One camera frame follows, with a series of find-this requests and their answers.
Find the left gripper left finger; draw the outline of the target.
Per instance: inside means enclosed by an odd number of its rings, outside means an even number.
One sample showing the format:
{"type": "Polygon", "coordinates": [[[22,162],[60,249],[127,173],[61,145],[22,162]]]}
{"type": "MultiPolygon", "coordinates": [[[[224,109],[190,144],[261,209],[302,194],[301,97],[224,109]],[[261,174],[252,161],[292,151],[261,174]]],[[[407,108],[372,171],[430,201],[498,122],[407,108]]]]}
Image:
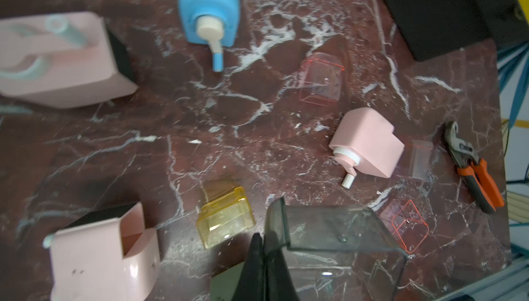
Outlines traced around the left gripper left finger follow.
{"type": "Polygon", "coordinates": [[[265,296],[265,262],[263,239],[252,236],[246,261],[242,268],[232,301],[262,301],[265,296]]]}

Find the blue pencil sharpener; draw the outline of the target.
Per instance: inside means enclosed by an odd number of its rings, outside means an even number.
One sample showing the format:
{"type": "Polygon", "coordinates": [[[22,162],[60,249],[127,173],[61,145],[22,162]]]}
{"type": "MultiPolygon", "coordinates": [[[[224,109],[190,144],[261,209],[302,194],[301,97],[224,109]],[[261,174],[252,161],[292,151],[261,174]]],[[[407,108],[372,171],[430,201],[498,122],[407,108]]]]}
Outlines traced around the blue pencil sharpener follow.
{"type": "Polygon", "coordinates": [[[223,49],[234,45],[241,14],[241,0],[179,0],[185,38],[191,44],[209,46],[212,69],[224,69],[223,49]]]}

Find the dark transparent tray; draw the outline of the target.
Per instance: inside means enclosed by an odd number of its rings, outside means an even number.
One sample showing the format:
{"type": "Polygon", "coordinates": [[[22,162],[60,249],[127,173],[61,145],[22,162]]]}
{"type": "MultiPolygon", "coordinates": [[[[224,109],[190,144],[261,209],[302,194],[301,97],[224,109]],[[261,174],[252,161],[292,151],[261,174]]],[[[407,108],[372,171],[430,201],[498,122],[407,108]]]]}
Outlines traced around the dark transparent tray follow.
{"type": "Polygon", "coordinates": [[[264,226],[264,263],[282,250],[299,300],[394,300],[407,255],[372,209],[277,199],[264,226]]]}

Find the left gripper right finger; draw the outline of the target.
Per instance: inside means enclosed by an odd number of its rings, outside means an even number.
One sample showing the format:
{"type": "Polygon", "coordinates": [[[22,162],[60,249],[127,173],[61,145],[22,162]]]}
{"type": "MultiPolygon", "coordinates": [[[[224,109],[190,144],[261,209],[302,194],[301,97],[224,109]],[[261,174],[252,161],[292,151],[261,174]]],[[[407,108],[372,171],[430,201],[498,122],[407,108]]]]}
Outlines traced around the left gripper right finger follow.
{"type": "Polygon", "coordinates": [[[272,251],[265,261],[265,300],[299,301],[281,249],[272,251]]]}

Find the yellow transparent tray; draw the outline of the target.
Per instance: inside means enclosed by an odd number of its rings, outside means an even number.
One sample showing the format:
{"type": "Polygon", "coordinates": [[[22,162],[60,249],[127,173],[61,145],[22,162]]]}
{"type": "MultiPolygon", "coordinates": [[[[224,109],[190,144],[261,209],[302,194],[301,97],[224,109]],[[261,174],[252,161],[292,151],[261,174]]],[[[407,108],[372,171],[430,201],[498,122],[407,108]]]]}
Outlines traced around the yellow transparent tray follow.
{"type": "Polygon", "coordinates": [[[256,224],[245,189],[237,186],[201,207],[196,228],[205,249],[246,232],[256,224]]]}

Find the green pencil sharpener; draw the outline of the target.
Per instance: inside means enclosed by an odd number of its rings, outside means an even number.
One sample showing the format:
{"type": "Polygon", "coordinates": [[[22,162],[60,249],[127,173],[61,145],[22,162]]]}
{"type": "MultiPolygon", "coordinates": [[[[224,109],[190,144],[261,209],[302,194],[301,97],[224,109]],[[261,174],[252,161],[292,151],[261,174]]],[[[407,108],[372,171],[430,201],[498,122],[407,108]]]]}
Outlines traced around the green pencil sharpener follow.
{"type": "Polygon", "coordinates": [[[231,301],[234,297],[238,282],[241,277],[245,263],[241,262],[210,280],[211,301],[231,301]]]}

